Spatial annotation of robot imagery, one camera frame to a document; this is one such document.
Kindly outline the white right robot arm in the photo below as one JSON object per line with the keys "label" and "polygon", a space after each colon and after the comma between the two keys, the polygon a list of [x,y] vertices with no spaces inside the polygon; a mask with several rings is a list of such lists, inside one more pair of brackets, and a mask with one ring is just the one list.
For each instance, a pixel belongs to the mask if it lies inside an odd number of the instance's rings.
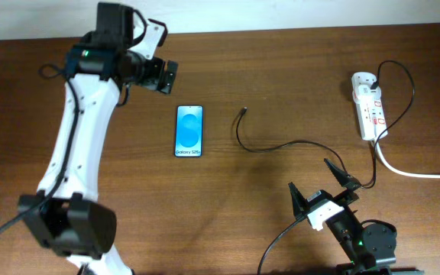
{"label": "white right robot arm", "polygon": [[288,187],[296,222],[307,221],[316,231],[328,228],[350,260],[348,264],[339,264],[336,273],[424,274],[423,270],[390,268],[396,263],[396,227],[374,219],[358,221],[350,204],[358,200],[356,190],[361,183],[330,160],[324,162],[344,189],[341,193],[333,196],[320,189],[306,198],[294,183]]}

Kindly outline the blue Galaxy smartphone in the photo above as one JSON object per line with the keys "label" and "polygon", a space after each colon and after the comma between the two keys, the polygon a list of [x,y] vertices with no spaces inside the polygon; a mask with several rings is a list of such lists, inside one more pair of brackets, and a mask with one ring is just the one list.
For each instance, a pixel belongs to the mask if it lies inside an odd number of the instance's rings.
{"label": "blue Galaxy smartphone", "polygon": [[201,157],[203,134],[203,107],[180,105],[176,112],[176,157]]}

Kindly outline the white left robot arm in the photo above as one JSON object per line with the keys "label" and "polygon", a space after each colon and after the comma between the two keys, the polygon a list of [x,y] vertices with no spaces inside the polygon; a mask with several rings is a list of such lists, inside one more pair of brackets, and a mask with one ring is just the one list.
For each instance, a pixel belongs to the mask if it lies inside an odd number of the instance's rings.
{"label": "white left robot arm", "polygon": [[177,64],[155,56],[167,26],[137,9],[101,2],[93,31],[66,55],[66,101],[50,164],[18,211],[43,248],[81,274],[130,274],[115,247],[116,214],[98,201],[99,163],[113,111],[131,86],[171,92]]}

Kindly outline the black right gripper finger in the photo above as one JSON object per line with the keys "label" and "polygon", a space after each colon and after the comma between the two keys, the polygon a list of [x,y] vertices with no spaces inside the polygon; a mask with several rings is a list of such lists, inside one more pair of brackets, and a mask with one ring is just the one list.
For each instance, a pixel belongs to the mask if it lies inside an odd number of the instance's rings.
{"label": "black right gripper finger", "polygon": [[309,210],[307,201],[294,183],[288,184],[293,206],[293,216],[296,220],[305,217]]}
{"label": "black right gripper finger", "polygon": [[326,166],[330,169],[332,175],[336,178],[341,187],[349,189],[351,191],[355,191],[361,187],[361,183],[358,179],[353,177],[351,174],[341,170],[335,164],[333,164],[330,160],[324,159]]}

